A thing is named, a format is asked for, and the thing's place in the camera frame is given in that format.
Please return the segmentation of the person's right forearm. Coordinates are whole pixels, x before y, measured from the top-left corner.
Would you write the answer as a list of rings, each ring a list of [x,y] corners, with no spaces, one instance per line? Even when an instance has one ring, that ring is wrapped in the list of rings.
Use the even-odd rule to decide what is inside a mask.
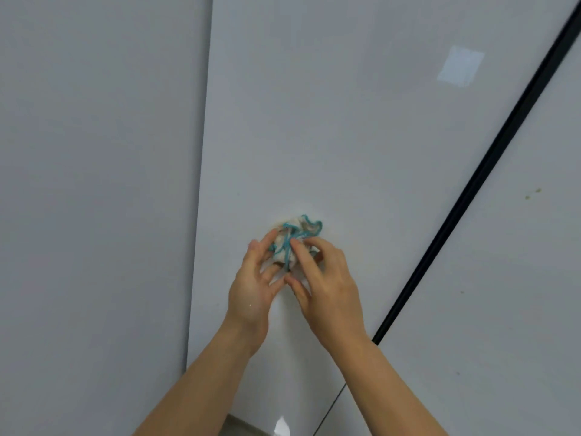
[[[327,345],[372,436],[448,436],[365,334]]]

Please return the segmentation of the person's left forearm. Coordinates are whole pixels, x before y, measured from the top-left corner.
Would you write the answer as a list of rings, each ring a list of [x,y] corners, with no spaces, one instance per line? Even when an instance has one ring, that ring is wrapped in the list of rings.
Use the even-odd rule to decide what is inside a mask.
[[[227,313],[204,350],[132,436],[218,436],[267,330],[267,312],[256,317]]]

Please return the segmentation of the person's left hand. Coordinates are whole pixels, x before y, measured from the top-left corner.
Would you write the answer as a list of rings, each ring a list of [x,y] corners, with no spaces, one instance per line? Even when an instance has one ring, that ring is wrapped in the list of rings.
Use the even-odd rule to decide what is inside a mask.
[[[228,294],[228,309],[223,324],[242,337],[251,353],[257,352],[267,336],[274,299],[263,299],[260,295],[260,272],[274,263],[268,249],[277,232],[274,228],[261,241],[250,242]]]

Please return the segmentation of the white cloth with teal trim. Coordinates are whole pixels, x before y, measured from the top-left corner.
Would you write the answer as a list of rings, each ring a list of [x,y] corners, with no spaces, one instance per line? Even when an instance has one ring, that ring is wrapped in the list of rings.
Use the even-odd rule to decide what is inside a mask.
[[[311,220],[306,214],[303,214],[285,221],[277,230],[277,237],[268,251],[272,253],[273,262],[280,264],[282,270],[288,272],[292,271],[298,263],[291,241],[296,239],[299,242],[304,242],[307,238],[319,236],[323,230],[323,222]]]

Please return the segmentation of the person's right hand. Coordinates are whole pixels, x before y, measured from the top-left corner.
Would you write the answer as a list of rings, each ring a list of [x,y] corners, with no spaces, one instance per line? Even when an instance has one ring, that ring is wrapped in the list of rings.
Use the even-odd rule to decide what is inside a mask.
[[[309,285],[308,310],[301,310],[320,344],[336,357],[349,344],[367,338],[359,289],[344,252],[329,241],[311,237],[291,241]]]

